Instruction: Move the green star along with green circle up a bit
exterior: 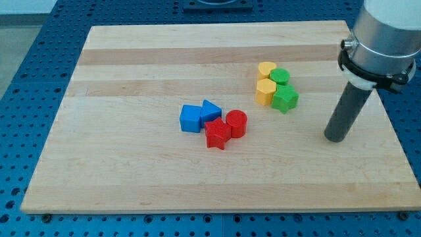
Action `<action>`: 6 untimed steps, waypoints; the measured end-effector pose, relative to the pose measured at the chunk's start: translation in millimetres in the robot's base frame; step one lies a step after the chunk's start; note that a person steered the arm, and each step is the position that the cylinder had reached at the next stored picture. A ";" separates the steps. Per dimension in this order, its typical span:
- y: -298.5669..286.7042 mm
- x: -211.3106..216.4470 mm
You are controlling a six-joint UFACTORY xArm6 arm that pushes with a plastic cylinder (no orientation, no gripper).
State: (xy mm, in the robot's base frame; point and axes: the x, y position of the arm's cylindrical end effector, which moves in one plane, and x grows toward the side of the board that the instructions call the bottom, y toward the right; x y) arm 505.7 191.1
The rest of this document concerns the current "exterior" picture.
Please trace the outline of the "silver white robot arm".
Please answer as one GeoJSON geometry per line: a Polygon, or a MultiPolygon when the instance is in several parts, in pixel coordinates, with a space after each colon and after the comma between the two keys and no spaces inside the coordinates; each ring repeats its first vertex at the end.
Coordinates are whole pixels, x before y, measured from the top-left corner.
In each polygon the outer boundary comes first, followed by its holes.
{"type": "Polygon", "coordinates": [[[420,0],[365,0],[338,65],[360,90],[399,93],[416,72],[420,52],[420,0]]]}

